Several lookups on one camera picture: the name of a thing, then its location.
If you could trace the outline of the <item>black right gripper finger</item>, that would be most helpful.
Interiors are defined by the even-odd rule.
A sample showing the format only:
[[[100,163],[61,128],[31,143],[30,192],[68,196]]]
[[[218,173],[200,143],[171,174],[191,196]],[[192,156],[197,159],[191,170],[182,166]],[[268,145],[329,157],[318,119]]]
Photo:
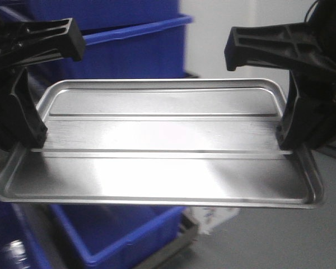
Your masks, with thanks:
[[[336,104],[323,105],[316,113],[319,120],[306,140],[306,145],[311,149],[318,149],[336,140]]]

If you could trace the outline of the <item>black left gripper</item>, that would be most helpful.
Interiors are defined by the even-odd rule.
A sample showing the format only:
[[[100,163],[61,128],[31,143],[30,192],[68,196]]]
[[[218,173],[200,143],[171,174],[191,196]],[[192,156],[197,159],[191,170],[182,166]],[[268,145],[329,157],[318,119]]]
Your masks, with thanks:
[[[61,58],[81,61],[85,47],[73,18],[5,22],[0,17],[0,79],[13,72],[9,87],[0,91],[1,150],[9,151],[16,143],[39,149],[46,141],[48,128],[36,109],[28,72],[22,67]]]

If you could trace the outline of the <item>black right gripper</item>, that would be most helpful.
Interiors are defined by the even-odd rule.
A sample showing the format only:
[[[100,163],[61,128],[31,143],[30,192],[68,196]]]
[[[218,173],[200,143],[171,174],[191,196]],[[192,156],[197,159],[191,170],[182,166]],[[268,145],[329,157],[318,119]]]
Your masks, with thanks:
[[[316,1],[304,22],[232,27],[225,47],[228,71],[242,66],[286,69],[290,85],[276,136],[280,149],[306,140],[323,105],[335,104],[336,1]]]

